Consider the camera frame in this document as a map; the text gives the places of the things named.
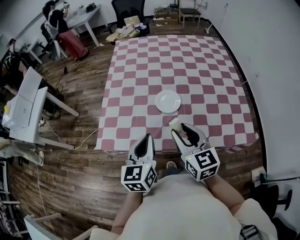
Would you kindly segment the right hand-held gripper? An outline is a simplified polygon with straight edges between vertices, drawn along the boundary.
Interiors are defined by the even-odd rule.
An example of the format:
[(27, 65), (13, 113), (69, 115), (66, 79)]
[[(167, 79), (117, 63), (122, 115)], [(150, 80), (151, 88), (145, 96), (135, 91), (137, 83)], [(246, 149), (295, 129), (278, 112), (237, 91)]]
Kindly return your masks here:
[(181, 152), (183, 167), (196, 181), (214, 176), (219, 169), (220, 160), (214, 147), (211, 147), (203, 131), (187, 123), (181, 123), (186, 136), (176, 130), (171, 135)]

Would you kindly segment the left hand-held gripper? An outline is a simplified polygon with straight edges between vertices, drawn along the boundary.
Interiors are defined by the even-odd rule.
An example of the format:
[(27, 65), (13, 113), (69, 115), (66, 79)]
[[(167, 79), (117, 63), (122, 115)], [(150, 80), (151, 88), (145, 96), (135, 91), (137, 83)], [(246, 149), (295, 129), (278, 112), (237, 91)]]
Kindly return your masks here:
[(151, 134), (136, 140), (128, 152), (126, 165), (121, 168), (121, 184), (129, 192), (149, 192), (157, 179), (157, 162), (149, 158), (155, 156), (155, 142)]

